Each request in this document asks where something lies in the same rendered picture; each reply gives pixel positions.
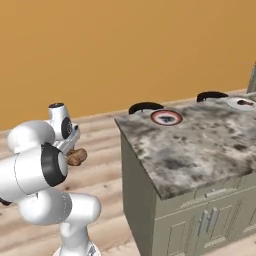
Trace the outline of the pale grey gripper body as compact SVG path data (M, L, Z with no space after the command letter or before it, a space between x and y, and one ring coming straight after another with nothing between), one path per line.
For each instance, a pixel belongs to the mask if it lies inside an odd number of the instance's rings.
M53 146L58 148L64 155L66 155L70 150L73 150L76 142L80 138L80 130L77 124L72 125L71 134L67 139L55 141Z

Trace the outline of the red rimmed round plate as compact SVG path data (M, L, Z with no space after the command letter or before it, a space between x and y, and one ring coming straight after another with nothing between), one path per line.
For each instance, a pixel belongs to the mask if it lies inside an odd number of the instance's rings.
M181 114L171 110L156 110L151 114L151 120L158 125L174 126L183 121Z

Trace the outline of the white round plate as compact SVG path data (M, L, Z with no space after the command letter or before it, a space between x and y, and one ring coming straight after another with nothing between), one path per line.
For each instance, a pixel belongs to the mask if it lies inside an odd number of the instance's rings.
M231 97L226 100L226 103L236 110L254 111L256 110L256 102L250 99L241 97Z

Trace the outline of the grey-green island cabinet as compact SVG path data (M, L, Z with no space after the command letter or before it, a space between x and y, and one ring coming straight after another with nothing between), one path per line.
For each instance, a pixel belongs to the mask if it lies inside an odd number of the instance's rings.
M151 116L129 116L117 121L121 131L124 213L141 256L154 256L156 221L184 212L199 216L195 240L190 243L194 256L202 213L213 200L243 199L226 244L256 233L256 118L179 114L183 121L174 126L158 125ZM156 198L168 200L214 185L236 185L238 190L155 217Z

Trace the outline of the grey-green drawer front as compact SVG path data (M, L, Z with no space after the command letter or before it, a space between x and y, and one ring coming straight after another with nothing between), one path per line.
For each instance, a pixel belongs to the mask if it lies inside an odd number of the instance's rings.
M205 193L224 188L227 189L225 194L211 198L205 198ZM223 196L232 194L237 190L238 188L236 185L214 185L207 188L200 188L197 191L192 191L183 195L178 195L168 200L160 200L159 198L156 198L155 217L160 218L167 216L169 214L178 212L179 210L208 202L210 199L221 198Z

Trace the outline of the grey-green cabinet door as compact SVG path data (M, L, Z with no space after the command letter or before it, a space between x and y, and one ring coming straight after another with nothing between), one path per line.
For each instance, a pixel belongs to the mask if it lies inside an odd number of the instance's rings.
M218 199L208 203L208 218L204 229L198 236L194 256L202 256L213 249L225 245L231 236L231 230L241 209L243 199L241 197L231 199ZM213 207L218 209L218 215L211 230L208 231L208 223Z
M154 256L192 256L197 213L176 213L157 220L154 233Z

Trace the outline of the grey slanted fixture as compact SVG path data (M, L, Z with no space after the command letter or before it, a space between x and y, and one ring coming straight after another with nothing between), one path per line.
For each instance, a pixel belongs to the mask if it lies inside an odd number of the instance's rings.
M254 63L251 71L247 92L248 93L256 92L256 62Z

